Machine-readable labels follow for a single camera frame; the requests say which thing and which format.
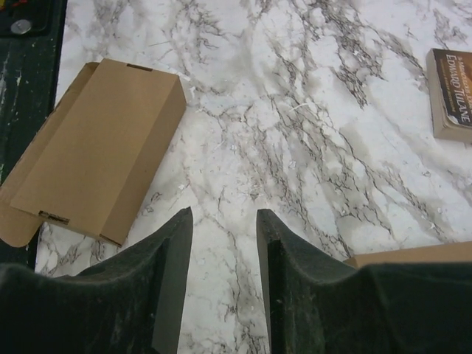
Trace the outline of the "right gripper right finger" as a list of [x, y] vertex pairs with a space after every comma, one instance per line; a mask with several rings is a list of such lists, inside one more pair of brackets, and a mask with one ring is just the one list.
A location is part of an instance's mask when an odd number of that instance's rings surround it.
[[257, 251], [272, 353], [326, 353], [323, 289], [355, 273], [294, 232], [270, 209], [257, 211]]

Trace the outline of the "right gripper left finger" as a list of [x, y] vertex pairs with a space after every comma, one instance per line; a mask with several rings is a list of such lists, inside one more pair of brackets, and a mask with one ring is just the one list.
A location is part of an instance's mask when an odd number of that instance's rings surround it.
[[176, 353], [192, 245], [192, 210], [77, 275], [91, 291], [79, 353]]

